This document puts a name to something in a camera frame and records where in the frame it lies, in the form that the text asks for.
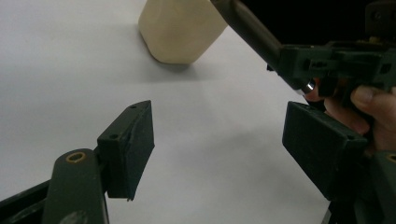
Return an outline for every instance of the human hand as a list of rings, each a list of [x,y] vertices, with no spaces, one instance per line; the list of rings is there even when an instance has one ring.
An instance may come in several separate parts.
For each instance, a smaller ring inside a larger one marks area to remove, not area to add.
[[[396,88],[385,92],[377,88],[359,86],[350,95],[351,102],[363,113],[374,118],[370,124],[351,108],[341,106],[341,100],[333,97],[318,96],[318,88],[305,96],[310,102],[324,100],[326,113],[359,134],[373,131],[373,142],[369,152],[376,150],[396,150]]]

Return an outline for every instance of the white table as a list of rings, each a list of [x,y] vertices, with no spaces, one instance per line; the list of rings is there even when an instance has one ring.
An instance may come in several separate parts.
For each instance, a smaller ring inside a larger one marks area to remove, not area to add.
[[[281,143],[304,99],[231,28],[190,66],[156,62],[144,4],[0,1],[0,201],[151,100],[156,147],[134,201],[107,199],[110,223],[319,224],[328,202]]]

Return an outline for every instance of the fingernail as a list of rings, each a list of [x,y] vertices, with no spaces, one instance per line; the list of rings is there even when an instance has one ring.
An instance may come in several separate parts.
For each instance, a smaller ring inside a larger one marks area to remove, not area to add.
[[[372,101],[373,96],[374,96],[373,89],[371,89],[370,87],[359,86],[356,89],[353,98],[356,103],[368,105]]]

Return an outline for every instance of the beige container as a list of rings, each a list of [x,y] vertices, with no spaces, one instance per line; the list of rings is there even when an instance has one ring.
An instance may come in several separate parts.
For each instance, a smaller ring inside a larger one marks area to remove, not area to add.
[[[209,0],[148,0],[139,29],[151,55],[162,63],[193,63],[227,23]]]

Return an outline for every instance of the finger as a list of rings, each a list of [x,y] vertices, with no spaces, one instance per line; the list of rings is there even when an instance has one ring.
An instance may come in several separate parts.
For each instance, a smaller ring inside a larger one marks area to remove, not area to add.
[[[327,98],[324,101],[327,113],[352,129],[356,133],[365,134],[370,130],[368,122],[350,108],[341,106],[341,102],[336,98]]]
[[[389,132],[396,132],[396,91],[388,93],[377,88],[359,86],[350,100],[362,112],[373,118]]]

